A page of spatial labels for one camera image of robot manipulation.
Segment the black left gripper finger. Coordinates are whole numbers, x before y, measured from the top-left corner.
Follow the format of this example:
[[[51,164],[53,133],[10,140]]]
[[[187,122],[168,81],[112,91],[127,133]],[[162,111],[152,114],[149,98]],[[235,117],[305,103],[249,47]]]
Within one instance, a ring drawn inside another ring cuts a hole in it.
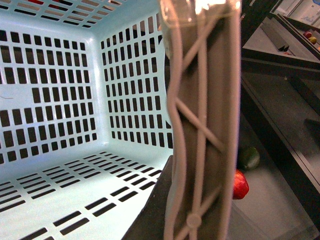
[[[167,198],[172,185],[173,156],[170,155],[146,204],[122,237],[124,240],[162,240]]]

